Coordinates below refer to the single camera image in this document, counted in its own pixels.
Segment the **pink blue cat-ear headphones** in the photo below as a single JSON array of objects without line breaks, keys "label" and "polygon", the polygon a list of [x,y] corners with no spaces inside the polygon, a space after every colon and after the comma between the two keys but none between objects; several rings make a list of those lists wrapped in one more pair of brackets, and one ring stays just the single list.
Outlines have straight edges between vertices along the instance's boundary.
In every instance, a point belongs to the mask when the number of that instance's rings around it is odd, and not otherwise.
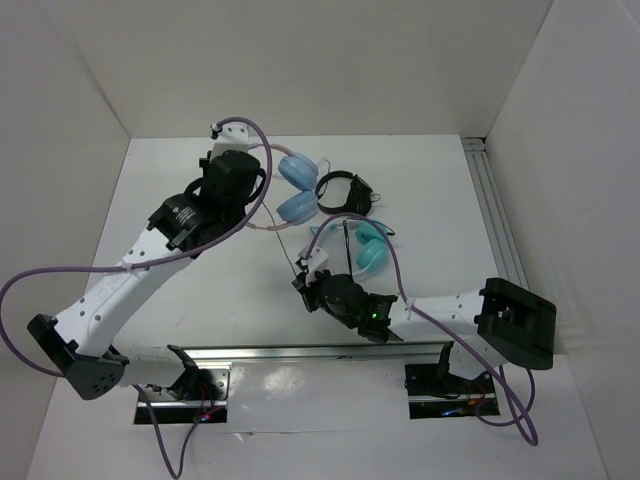
[{"label": "pink blue cat-ear headphones", "polygon": [[330,168],[331,162],[326,157],[318,161],[311,160],[302,153],[278,144],[272,144],[270,150],[283,154],[277,165],[277,171],[282,179],[297,190],[297,193],[276,208],[282,220],[280,224],[258,226],[248,222],[247,226],[254,230],[277,232],[302,225],[319,212],[315,188],[319,183],[320,168],[323,165]]}]

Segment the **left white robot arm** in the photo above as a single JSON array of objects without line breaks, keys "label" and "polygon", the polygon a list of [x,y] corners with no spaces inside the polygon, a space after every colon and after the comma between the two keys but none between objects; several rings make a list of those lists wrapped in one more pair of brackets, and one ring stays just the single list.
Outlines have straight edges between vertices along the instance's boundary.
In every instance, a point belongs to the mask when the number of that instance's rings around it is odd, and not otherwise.
[{"label": "left white robot arm", "polygon": [[199,247],[227,236],[245,218],[246,206],[264,187],[259,160],[242,151],[211,156],[200,166],[202,176],[149,217],[117,271],[62,312],[29,322],[29,333],[82,399],[133,384],[184,399],[210,382],[210,374],[177,346],[135,351],[113,345],[133,314],[198,257]]}]

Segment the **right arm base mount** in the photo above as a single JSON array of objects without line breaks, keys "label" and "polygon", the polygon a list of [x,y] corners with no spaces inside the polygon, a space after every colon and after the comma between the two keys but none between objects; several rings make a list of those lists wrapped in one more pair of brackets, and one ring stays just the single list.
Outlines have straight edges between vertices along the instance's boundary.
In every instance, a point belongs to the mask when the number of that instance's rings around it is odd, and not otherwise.
[{"label": "right arm base mount", "polygon": [[407,364],[404,385],[412,420],[500,414],[496,389],[487,373],[466,380],[436,364]]}]

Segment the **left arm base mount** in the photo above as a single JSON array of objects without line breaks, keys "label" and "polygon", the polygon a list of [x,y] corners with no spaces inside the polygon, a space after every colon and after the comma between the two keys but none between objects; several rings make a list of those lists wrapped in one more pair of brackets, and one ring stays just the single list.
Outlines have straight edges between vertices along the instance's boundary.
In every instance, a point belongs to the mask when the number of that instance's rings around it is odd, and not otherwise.
[{"label": "left arm base mount", "polygon": [[232,364],[224,361],[198,363],[200,373],[186,393],[156,385],[143,385],[159,425],[223,424],[228,419]]}]

